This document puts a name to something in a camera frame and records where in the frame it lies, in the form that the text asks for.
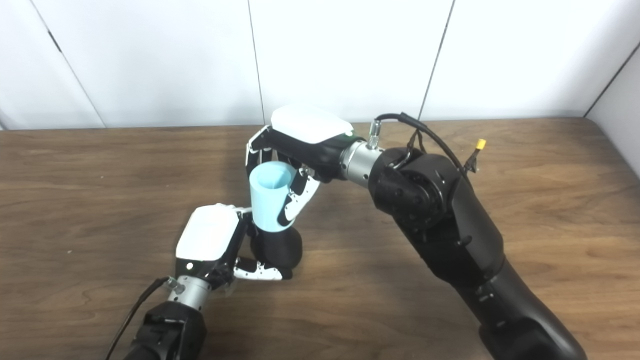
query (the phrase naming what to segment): light blue cup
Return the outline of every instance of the light blue cup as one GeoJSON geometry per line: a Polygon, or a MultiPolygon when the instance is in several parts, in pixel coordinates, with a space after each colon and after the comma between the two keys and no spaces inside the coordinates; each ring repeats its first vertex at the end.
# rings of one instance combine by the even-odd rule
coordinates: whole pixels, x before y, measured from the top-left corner
{"type": "Polygon", "coordinates": [[[289,194],[296,169],[281,161],[268,161],[255,167],[249,175],[253,222],[263,231],[277,233],[287,229],[278,223],[278,215],[289,194]]]}

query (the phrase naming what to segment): white wall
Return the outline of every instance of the white wall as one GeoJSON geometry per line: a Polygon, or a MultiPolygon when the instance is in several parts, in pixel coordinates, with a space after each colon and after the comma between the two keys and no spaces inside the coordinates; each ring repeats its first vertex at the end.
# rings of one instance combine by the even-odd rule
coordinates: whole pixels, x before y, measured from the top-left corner
{"type": "Polygon", "coordinates": [[[587,116],[640,176],[640,51],[629,59],[587,116]]]}
{"type": "Polygon", "coordinates": [[[417,116],[451,0],[251,0],[265,114],[306,102],[349,121],[417,116]]]}
{"type": "Polygon", "coordinates": [[[638,0],[457,0],[422,120],[584,116],[638,41],[638,0]]]}
{"type": "Polygon", "coordinates": [[[432,71],[423,120],[582,116],[640,41],[636,0],[456,0],[439,57],[452,0],[33,4],[0,2],[8,129],[417,115],[432,71]]]}
{"type": "Polygon", "coordinates": [[[0,123],[104,127],[29,1],[0,1],[0,123]]]}
{"type": "Polygon", "coordinates": [[[247,2],[34,3],[108,127],[263,123],[247,2]]]}

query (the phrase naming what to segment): wood grain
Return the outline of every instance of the wood grain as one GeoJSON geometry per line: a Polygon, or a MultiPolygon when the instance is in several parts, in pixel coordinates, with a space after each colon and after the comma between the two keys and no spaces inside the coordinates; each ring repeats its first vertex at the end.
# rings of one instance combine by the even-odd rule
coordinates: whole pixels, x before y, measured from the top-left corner
{"type": "MultiPolygon", "coordinates": [[[[589,358],[640,358],[640,187],[600,130],[585,119],[431,127],[461,158],[488,140],[476,192],[514,267],[589,358]]],[[[0,133],[0,358],[102,358],[140,292],[172,272],[194,208],[249,205],[244,144],[256,130],[0,133]]],[[[409,135],[385,124],[382,146],[409,135]]],[[[490,358],[462,301],[366,191],[321,187],[296,227],[294,279],[212,299],[201,359],[490,358]]],[[[165,296],[141,308],[113,359],[165,296]]]]}

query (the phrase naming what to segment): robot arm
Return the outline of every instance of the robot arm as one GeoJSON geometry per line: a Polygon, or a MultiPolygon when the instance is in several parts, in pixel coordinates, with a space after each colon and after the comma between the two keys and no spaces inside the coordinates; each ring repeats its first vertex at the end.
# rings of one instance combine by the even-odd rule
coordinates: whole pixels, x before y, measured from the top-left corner
{"type": "Polygon", "coordinates": [[[586,359],[571,333],[507,261],[502,236],[466,176],[467,170],[475,169],[479,149],[465,167],[446,146],[449,157],[411,146],[381,149],[383,119],[431,132],[404,113],[386,114],[374,120],[365,141],[333,115],[286,106],[274,111],[272,125],[248,144],[247,171],[259,158],[270,160],[256,156],[260,150],[276,151],[279,160],[298,167],[297,183],[304,186],[290,194],[278,217],[282,223],[293,220],[313,195],[316,185],[309,187],[311,194],[295,211],[287,212],[287,204],[311,182],[340,179],[367,188],[376,208],[393,217],[431,271],[453,286],[472,310],[480,322],[480,337],[495,359],[586,359]]]}
{"type": "Polygon", "coordinates": [[[175,278],[166,282],[171,293],[146,313],[125,360],[195,360],[207,334],[202,311],[213,291],[225,290],[228,295],[235,278],[291,278],[291,269],[237,255],[244,237],[251,233],[251,208],[215,204],[193,212],[176,247],[175,278]]]}

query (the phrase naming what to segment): panel seam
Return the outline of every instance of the panel seam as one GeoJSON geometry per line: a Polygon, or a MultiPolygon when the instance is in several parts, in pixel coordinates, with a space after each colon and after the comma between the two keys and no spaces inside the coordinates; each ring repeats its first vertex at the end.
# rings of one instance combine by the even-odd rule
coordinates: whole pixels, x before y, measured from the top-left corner
{"type": "Polygon", "coordinates": [[[267,124],[267,118],[264,116],[264,101],[262,100],[262,84],[260,83],[260,69],[258,67],[258,52],[255,50],[255,35],[253,34],[253,18],[251,16],[251,1],[246,0],[249,8],[249,25],[251,26],[251,40],[253,42],[253,59],[255,60],[255,73],[258,77],[258,93],[260,93],[260,108],[262,109],[262,123],[267,124]]]}
{"type": "Polygon", "coordinates": [[[613,75],[613,77],[611,78],[611,80],[609,80],[609,82],[607,83],[607,86],[604,87],[604,89],[602,89],[602,91],[600,92],[600,95],[598,95],[598,97],[596,97],[595,101],[593,101],[593,104],[591,104],[591,106],[589,107],[589,109],[587,110],[587,112],[584,113],[583,117],[587,117],[589,115],[589,112],[591,112],[591,110],[593,109],[594,106],[596,106],[596,103],[600,100],[600,98],[604,95],[604,93],[607,92],[607,90],[609,89],[609,87],[611,86],[611,84],[613,84],[613,81],[618,77],[618,75],[620,75],[620,72],[622,71],[622,69],[625,68],[625,66],[627,66],[627,63],[629,62],[629,60],[631,60],[631,58],[634,56],[634,54],[636,53],[636,51],[638,50],[638,48],[640,48],[640,42],[638,42],[638,44],[636,45],[636,47],[633,49],[633,51],[631,51],[631,54],[629,54],[629,56],[627,56],[627,59],[625,60],[625,62],[622,63],[622,65],[620,65],[620,68],[618,69],[618,71],[616,71],[616,73],[613,75]]]}
{"type": "Polygon", "coordinates": [[[456,5],[456,0],[452,0],[451,7],[449,8],[449,14],[447,16],[447,22],[445,22],[444,24],[444,29],[442,30],[442,36],[440,37],[440,45],[438,45],[438,52],[436,53],[436,58],[433,60],[433,67],[431,68],[431,74],[429,75],[427,88],[424,91],[424,97],[422,98],[422,104],[420,105],[420,111],[418,112],[418,120],[420,120],[420,117],[422,116],[422,110],[424,109],[424,104],[427,102],[427,95],[429,94],[429,89],[431,88],[431,81],[433,80],[433,74],[436,72],[436,66],[438,65],[440,51],[442,50],[442,44],[444,44],[444,38],[447,36],[449,21],[451,20],[451,14],[453,13],[453,8],[455,5],[456,5]]]}
{"type": "Polygon", "coordinates": [[[67,56],[62,51],[62,48],[59,46],[58,42],[55,40],[55,38],[53,36],[53,33],[51,32],[51,29],[49,29],[49,26],[47,25],[47,22],[44,21],[44,18],[42,17],[42,14],[40,13],[40,10],[38,10],[38,8],[36,7],[36,4],[33,2],[33,0],[29,0],[29,2],[31,3],[33,8],[36,10],[36,13],[38,14],[38,17],[40,18],[40,21],[42,21],[42,24],[44,25],[45,29],[49,33],[49,36],[51,37],[51,40],[53,40],[54,44],[56,45],[56,47],[60,51],[60,54],[62,55],[62,58],[65,60],[65,63],[67,63],[67,66],[69,67],[69,70],[71,71],[71,74],[73,74],[74,78],[76,79],[76,82],[77,82],[78,86],[80,86],[80,89],[82,89],[82,91],[84,93],[84,96],[86,97],[86,99],[89,102],[89,104],[91,104],[91,107],[95,111],[96,116],[98,116],[98,119],[100,119],[100,122],[102,123],[102,126],[107,128],[107,124],[102,119],[102,116],[100,115],[100,112],[95,107],[95,104],[91,100],[91,97],[89,96],[89,93],[87,93],[86,89],[82,85],[82,82],[80,82],[80,79],[78,78],[78,75],[74,71],[74,68],[71,66],[71,63],[69,63],[69,60],[67,59],[67,56]]]}

